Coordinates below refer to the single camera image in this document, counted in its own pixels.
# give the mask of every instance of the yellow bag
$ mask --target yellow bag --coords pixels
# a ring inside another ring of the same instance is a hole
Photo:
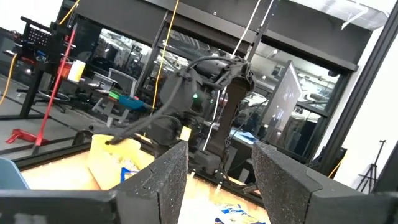
[[[122,165],[115,162],[109,153],[131,160],[139,170],[154,161],[152,155],[140,150],[139,142],[127,139],[115,146],[105,144],[112,138],[113,136],[103,134],[93,135],[87,158],[87,166],[102,190],[109,190],[120,183]]]

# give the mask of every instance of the black tripod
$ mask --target black tripod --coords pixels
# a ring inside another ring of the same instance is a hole
[[[386,143],[387,141],[380,140],[380,142],[381,142],[381,146],[380,146],[379,153],[377,154],[376,161],[374,161],[374,163],[369,166],[369,169],[365,175],[361,175],[361,174],[359,175],[362,177],[362,179],[361,179],[361,182],[359,183],[358,187],[356,188],[356,190],[358,190],[362,186],[361,192],[363,192],[363,190],[366,187],[366,184],[368,184],[369,185],[369,194],[370,194],[372,191],[372,186],[374,186],[376,184],[377,161],[379,160],[379,156],[380,156],[381,150],[383,149],[384,143]]]

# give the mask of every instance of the yellow sticky note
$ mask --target yellow sticky note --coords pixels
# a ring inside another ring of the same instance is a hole
[[[183,141],[188,141],[190,136],[191,136],[191,129],[186,126],[182,127],[180,139]]]

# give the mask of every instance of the ceiling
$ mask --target ceiling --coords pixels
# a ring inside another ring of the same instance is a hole
[[[304,59],[298,58],[281,50],[277,50],[271,46],[260,43],[256,54],[267,58],[268,60],[279,63],[281,66],[285,66],[288,60],[293,61],[294,67],[298,72],[302,72],[306,75],[310,75],[314,78],[322,78],[323,80],[336,83],[338,77],[331,77],[328,75],[329,70],[315,65],[314,63],[308,62]]]
[[[290,0],[337,17],[343,21],[360,15],[351,23],[375,30],[384,26],[396,0]]]

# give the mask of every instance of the wooden table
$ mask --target wooden table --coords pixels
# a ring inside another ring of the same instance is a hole
[[[22,172],[35,190],[100,190],[86,166],[88,152],[51,162]],[[242,209],[261,222],[270,223],[267,212],[242,198],[199,178],[187,177],[179,223],[214,223],[217,204],[240,204]]]

